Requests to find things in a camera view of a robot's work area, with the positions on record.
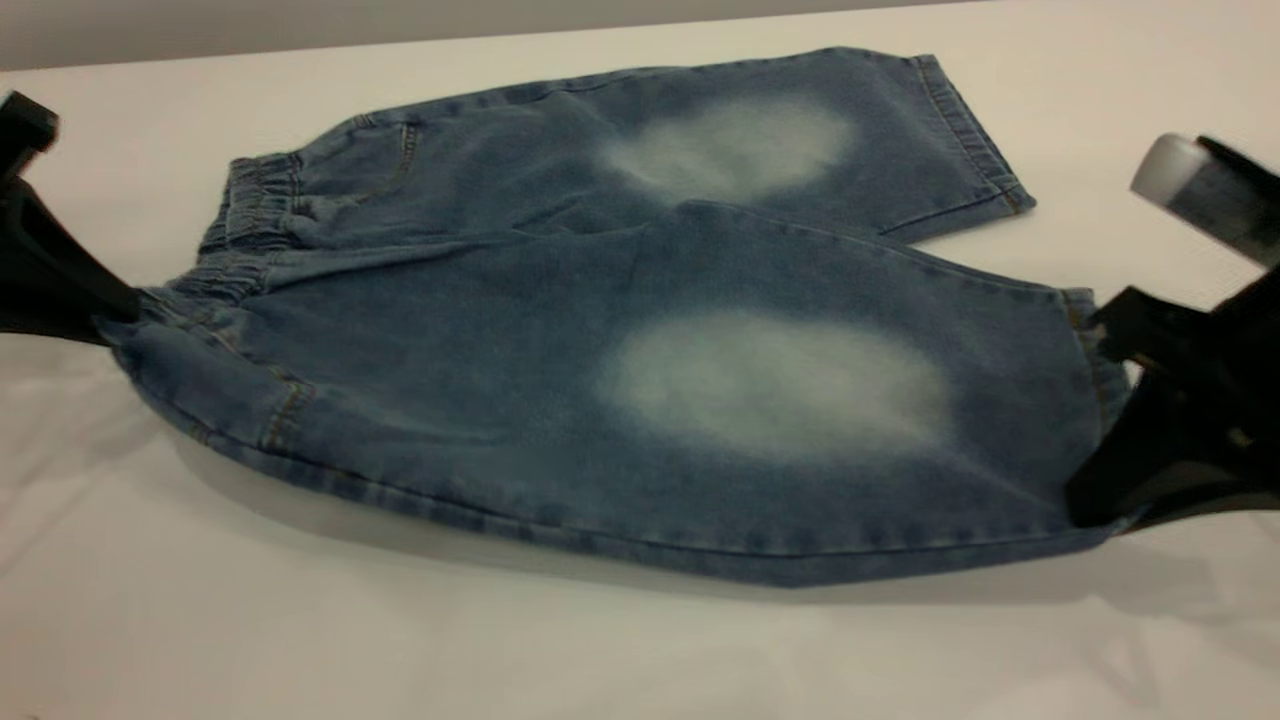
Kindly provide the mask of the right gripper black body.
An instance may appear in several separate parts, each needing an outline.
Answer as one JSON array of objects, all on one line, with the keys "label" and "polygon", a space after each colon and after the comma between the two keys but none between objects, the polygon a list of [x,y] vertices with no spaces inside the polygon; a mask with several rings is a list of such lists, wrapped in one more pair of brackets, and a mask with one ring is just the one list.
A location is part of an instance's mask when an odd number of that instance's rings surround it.
[{"label": "right gripper black body", "polygon": [[1242,421],[1261,448],[1277,456],[1279,421],[1279,269],[1215,309],[1222,332],[1224,363],[1247,407]]}]

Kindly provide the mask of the right gripper scuffed black finger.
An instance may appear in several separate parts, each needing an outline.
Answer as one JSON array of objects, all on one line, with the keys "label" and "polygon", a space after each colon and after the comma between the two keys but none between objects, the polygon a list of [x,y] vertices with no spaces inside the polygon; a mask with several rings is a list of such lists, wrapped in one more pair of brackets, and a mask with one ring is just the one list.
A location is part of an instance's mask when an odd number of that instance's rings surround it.
[{"label": "right gripper scuffed black finger", "polygon": [[1204,369],[1213,336],[1210,313],[1125,288],[1091,316],[1102,355],[1155,373]]}]

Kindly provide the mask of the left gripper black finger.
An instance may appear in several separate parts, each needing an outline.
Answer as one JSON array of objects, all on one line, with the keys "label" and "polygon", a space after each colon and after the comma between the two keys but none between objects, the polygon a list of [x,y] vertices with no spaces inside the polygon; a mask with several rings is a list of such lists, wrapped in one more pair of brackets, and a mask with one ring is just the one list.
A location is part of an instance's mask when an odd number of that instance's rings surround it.
[{"label": "left gripper black finger", "polygon": [[23,179],[3,191],[1,331],[106,346],[96,320],[136,322],[138,292],[67,231]]}]

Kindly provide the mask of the right gripper plain black finger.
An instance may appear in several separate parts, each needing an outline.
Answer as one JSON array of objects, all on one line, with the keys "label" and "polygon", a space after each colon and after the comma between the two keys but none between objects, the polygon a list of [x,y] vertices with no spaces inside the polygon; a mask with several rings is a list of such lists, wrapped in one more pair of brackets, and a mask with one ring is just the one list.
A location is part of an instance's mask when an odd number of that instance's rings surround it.
[{"label": "right gripper plain black finger", "polygon": [[1076,527],[1144,530],[1222,512],[1279,509],[1277,428],[1249,427],[1171,382],[1143,378],[1100,447],[1068,482]]}]

